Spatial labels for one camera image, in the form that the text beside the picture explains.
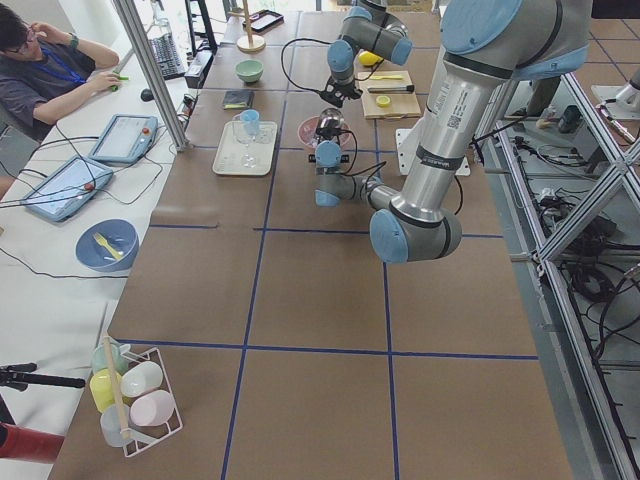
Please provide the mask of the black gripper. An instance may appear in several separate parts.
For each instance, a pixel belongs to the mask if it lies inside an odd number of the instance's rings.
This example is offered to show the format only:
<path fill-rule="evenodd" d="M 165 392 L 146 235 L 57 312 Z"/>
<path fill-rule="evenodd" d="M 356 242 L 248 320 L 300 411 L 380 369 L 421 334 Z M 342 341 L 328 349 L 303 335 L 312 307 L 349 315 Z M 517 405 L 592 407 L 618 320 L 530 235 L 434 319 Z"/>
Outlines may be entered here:
<path fill-rule="evenodd" d="M 309 141 L 311 152 L 308 161 L 314 164 L 340 164 L 348 157 L 343 153 L 343 145 L 350 138 L 347 128 L 321 128 Z"/>
<path fill-rule="evenodd" d="M 325 102 L 334 107 L 342 107 L 345 100 L 358 100 L 362 96 L 362 90 L 359 89 L 354 81 L 346 84 L 338 84 L 330 77 L 325 88 L 319 93 L 319 96 Z"/>

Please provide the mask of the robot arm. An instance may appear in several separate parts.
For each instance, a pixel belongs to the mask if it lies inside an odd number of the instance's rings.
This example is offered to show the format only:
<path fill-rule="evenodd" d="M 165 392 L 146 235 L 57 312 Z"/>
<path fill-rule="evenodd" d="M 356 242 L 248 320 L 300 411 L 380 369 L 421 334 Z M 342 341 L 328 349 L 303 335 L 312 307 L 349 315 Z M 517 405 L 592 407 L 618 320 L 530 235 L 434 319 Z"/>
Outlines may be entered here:
<path fill-rule="evenodd" d="M 345 99 L 357 100 L 358 88 L 354 63 L 360 51 L 371 52 L 396 65 L 404 65 L 413 44 L 406 26 L 384 6 L 358 1 L 342 21 L 338 38 L 327 51 L 330 77 L 319 93 L 322 100 L 341 108 Z"/>
<path fill-rule="evenodd" d="M 360 199 L 374 209 L 370 241 L 386 263 L 451 254 L 462 229 L 442 202 L 493 91 L 509 80 L 577 70 L 587 58 L 589 1 L 452 1 L 440 23 L 442 56 L 402 190 L 341 170 L 335 139 L 315 150 L 315 202 Z"/>

